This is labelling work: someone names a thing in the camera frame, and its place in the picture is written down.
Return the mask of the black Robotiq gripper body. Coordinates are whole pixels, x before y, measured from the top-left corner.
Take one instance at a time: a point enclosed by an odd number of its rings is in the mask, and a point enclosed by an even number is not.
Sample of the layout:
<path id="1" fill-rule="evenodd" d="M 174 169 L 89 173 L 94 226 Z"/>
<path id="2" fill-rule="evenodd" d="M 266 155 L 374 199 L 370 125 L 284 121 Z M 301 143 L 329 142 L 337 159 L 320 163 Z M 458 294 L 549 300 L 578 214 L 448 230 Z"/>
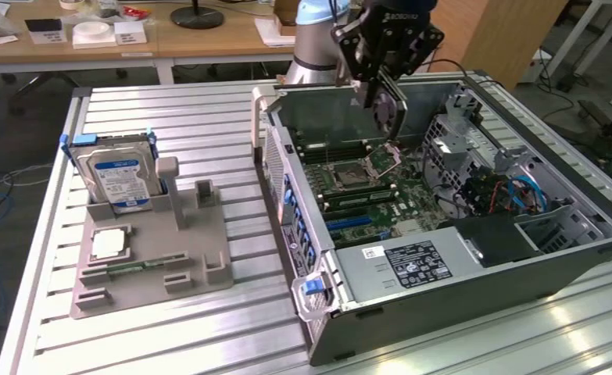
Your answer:
<path id="1" fill-rule="evenodd" d="M 365 1 L 364 6 L 382 8 L 382 28 L 400 29 L 404 27 L 424 28 L 430 24 L 430 12 L 436 7 L 434 1 Z"/>

